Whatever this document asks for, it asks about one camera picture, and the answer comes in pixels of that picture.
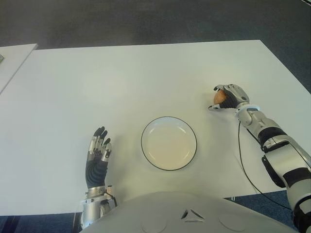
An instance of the white plate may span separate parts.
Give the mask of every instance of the white plate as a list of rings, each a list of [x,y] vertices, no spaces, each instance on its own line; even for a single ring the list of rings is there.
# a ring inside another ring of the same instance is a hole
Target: white plate
[[[196,137],[187,123],[165,116],[146,126],[141,136],[141,148],[152,165],[162,170],[177,170],[193,159]]]

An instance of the robotic arm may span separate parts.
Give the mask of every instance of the robotic arm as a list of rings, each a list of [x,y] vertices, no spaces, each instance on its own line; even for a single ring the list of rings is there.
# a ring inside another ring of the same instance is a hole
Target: robotic arm
[[[278,124],[267,118],[237,85],[218,85],[210,110],[235,108],[236,117],[257,139],[265,155],[262,162],[274,183],[287,189],[293,222],[311,233],[311,158]]]
[[[88,192],[86,199],[82,201],[83,212],[80,219],[82,229],[110,211],[108,200],[113,196],[106,189],[104,180],[112,147],[110,138],[104,140],[106,135],[105,127],[98,128],[89,145],[86,161]]]

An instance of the gray carpet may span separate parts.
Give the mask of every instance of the gray carpet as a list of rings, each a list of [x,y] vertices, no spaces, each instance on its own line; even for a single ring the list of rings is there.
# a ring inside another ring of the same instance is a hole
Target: gray carpet
[[[0,46],[260,39],[310,92],[310,18],[300,0],[2,0]]]

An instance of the floor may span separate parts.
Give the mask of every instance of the floor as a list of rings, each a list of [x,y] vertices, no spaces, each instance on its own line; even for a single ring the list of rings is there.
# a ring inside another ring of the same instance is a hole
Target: floor
[[[311,92],[311,7],[301,0],[2,0],[0,7],[0,47],[249,39],[260,39]],[[285,192],[269,196],[288,205]],[[261,195],[235,202],[293,227],[291,212]],[[68,233],[72,220],[73,214],[0,216],[0,232]]]

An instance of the white table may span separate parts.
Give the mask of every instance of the white table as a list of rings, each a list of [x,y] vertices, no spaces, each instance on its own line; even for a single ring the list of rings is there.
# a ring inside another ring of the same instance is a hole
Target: white table
[[[234,111],[207,110],[214,86],[230,83],[311,152],[310,94],[258,40],[33,51],[0,96],[0,214],[80,211],[86,151],[102,125],[118,202],[156,191],[255,194],[238,160]],[[141,133],[161,116],[196,134],[196,156],[181,170],[157,169],[142,154]],[[241,145],[258,188],[281,190],[244,129]]]
[[[37,44],[0,47],[0,94]]]

